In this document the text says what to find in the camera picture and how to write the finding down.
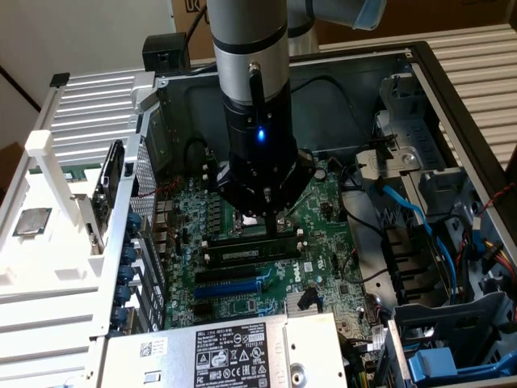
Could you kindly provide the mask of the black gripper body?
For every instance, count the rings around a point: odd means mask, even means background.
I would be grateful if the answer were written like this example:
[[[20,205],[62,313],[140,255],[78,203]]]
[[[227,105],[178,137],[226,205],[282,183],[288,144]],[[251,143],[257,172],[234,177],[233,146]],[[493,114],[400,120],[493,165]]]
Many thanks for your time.
[[[259,108],[223,98],[229,165],[221,172],[221,195],[244,214],[265,216],[292,207],[316,170],[292,130],[289,85]]]

